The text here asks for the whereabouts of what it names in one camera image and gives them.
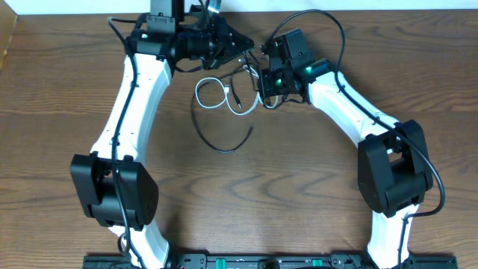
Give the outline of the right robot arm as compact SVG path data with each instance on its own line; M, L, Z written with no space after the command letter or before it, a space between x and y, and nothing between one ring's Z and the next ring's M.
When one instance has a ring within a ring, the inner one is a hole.
M260 72L263 97L300 95L326 114L358 150L358 188L373 211L367 254L375 268L409 260L408 222L433 186L423 129L374 107L329 60L316 60L303 32L294 29L261 47L270 65Z

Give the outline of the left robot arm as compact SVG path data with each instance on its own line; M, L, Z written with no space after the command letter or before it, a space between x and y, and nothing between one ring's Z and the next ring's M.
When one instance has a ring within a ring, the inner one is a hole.
M85 268L165 268L170 246L155 222L159 190L146 171L157 108L184 59L217 69L249 51L253 41L220 15L218 1L189 9L182 1L152 1L121 36L124 73L107 124L70 173L86 216L118 237L119 254L84 257Z

